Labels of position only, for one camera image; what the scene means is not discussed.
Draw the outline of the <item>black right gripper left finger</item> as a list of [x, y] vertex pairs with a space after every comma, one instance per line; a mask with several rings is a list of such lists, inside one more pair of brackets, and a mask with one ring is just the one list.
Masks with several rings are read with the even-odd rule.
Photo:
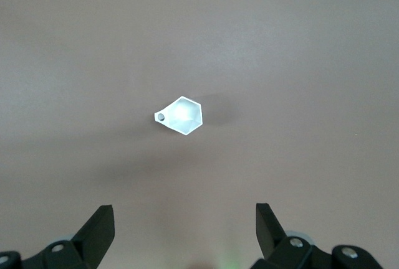
[[102, 205], [70, 240], [53, 242], [25, 260], [17, 251], [1, 252], [1, 268], [98, 268], [114, 238], [113, 207]]

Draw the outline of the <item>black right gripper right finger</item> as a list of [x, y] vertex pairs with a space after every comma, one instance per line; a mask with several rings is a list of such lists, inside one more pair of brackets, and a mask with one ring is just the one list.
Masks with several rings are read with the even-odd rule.
[[326, 253], [305, 238], [288, 236], [267, 203], [256, 204], [256, 237], [263, 257], [253, 268], [381, 268], [366, 250], [337, 245]]

